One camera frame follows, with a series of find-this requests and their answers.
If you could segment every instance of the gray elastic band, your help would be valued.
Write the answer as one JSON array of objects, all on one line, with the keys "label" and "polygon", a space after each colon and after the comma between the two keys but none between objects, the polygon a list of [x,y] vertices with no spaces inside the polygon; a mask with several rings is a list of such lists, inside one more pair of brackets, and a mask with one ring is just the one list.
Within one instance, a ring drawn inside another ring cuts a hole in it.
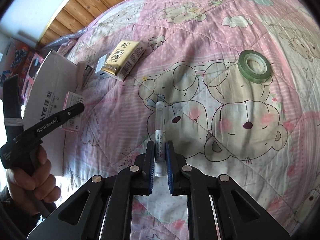
[{"label": "gray elastic band", "polygon": [[23,120],[21,118],[4,118],[4,125],[23,126]]}]

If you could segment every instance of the tube cap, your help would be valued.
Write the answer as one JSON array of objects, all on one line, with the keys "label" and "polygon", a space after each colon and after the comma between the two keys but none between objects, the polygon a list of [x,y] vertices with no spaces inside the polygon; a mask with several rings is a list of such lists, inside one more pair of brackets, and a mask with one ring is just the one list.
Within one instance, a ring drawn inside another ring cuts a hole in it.
[{"label": "tube cap", "polygon": [[166,165],[165,161],[156,161],[154,175],[156,177],[167,176],[167,165]]}]

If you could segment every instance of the black sleeve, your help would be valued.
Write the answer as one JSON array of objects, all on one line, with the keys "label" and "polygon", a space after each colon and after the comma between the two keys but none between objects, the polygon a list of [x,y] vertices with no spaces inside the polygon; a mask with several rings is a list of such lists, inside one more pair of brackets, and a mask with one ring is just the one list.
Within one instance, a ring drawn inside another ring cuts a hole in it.
[{"label": "black sleeve", "polygon": [[40,214],[31,216],[25,210],[16,206],[7,187],[0,192],[0,205],[15,226],[20,230],[24,237],[27,238],[31,230],[36,227],[37,222],[40,219]]}]

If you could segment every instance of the black handle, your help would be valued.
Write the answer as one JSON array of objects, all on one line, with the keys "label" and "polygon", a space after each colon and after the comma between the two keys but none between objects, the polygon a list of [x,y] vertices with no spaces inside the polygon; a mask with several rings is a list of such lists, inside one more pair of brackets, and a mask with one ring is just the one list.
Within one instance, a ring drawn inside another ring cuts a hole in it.
[{"label": "black handle", "polygon": [[[15,163],[15,167],[23,169],[28,175],[32,176],[34,171],[40,166],[37,150],[38,147],[33,149],[30,154],[22,155]],[[36,199],[32,191],[26,190],[26,195],[34,203],[35,207],[38,209],[43,218],[47,218],[47,216],[57,209],[57,206],[54,202],[46,203],[43,200]]]}]

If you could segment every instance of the wooden headboard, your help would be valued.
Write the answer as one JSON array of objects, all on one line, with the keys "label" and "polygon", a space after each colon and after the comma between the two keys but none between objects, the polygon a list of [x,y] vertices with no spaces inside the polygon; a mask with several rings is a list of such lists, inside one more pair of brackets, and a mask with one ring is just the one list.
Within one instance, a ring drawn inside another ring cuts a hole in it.
[{"label": "wooden headboard", "polygon": [[69,0],[56,12],[38,44],[40,47],[55,41],[59,37],[76,33],[87,27],[95,18],[112,6],[124,0]]}]

